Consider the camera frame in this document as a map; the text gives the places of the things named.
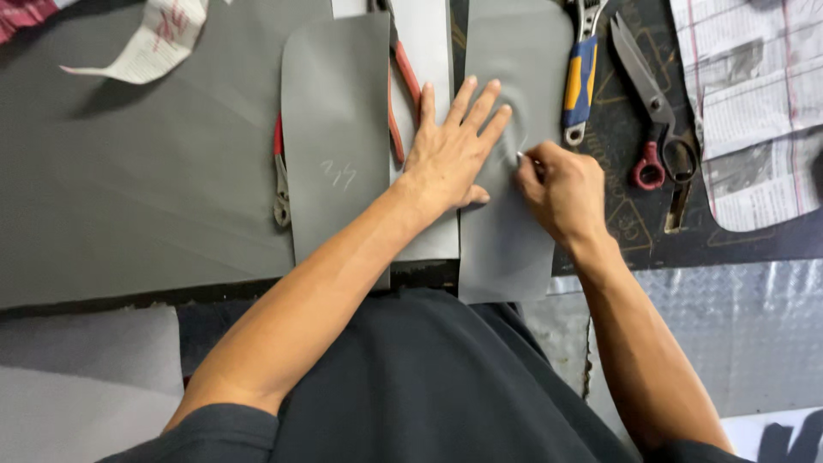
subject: forearm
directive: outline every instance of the forearm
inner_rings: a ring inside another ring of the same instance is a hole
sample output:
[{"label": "forearm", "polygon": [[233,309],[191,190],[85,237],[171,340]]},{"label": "forearm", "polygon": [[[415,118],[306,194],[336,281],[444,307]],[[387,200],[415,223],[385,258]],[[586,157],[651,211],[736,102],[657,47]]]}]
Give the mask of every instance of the forearm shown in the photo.
[{"label": "forearm", "polygon": [[689,439],[731,451],[703,384],[610,237],[573,252],[603,371],[635,445]]},{"label": "forearm", "polygon": [[434,220],[407,196],[402,182],[387,190],[264,294],[197,369],[167,429],[219,402],[277,414],[394,256]]}]

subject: red writing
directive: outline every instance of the red writing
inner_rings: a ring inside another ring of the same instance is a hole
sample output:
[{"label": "red writing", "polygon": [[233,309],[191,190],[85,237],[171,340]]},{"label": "red writing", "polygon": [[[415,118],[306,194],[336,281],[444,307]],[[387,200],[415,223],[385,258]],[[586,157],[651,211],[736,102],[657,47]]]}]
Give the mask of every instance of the red writing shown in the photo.
[{"label": "red writing", "polygon": [[157,37],[155,38],[154,47],[151,49],[154,52],[157,51],[157,46],[160,45],[161,40],[174,46],[174,40],[180,37],[188,27],[188,15],[178,8],[177,0],[174,0],[174,3],[171,4],[170,10],[161,8],[160,17],[162,21],[155,28]]}]

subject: gray leatherette piece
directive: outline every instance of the gray leatherette piece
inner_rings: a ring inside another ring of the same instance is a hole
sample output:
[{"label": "gray leatherette piece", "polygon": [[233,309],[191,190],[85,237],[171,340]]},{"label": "gray leatherette piece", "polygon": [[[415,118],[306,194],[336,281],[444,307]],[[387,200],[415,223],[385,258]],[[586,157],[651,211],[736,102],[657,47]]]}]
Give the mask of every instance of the gray leatherette piece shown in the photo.
[{"label": "gray leatherette piece", "polygon": [[295,261],[388,188],[388,15],[308,25],[283,55]]},{"label": "gray leatherette piece", "polygon": [[286,37],[328,0],[211,2],[192,56],[144,86],[105,66],[143,5],[79,2],[0,48],[0,307],[272,278],[272,132]]},{"label": "gray leatherette piece", "polygon": [[518,150],[560,141],[573,32],[553,2],[472,0],[466,75],[476,75],[481,87],[499,78],[497,106],[509,103],[514,114],[477,177],[491,202],[461,211],[458,295],[466,303],[546,295],[555,243],[529,213],[513,173]]}]

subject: dark gray shirt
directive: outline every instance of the dark gray shirt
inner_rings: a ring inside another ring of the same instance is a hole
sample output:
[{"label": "dark gray shirt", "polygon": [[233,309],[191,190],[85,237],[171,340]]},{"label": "dark gray shirt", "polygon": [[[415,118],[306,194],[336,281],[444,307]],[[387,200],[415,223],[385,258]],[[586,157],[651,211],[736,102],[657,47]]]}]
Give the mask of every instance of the dark gray shirt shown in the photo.
[{"label": "dark gray shirt", "polygon": [[[510,306],[412,290],[366,299],[278,417],[209,405],[103,461],[632,460]],[[647,461],[742,460],[673,442]]]}]

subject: shirt sleeve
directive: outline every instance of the shirt sleeve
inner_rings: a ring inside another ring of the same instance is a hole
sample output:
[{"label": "shirt sleeve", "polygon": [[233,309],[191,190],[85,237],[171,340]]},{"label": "shirt sleeve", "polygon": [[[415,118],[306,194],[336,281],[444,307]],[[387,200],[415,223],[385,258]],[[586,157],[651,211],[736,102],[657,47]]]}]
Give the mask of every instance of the shirt sleeve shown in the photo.
[{"label": "shirt sleeve", "polygon": [[266,462],[277,435],[277,417],[236,404],[194,410],[177,427],[99,463]]},{"label": "shirt sleeve", "polygon": [[653,451],[646,463],[751,463],[719,448],[694,441],[674,441]]}]

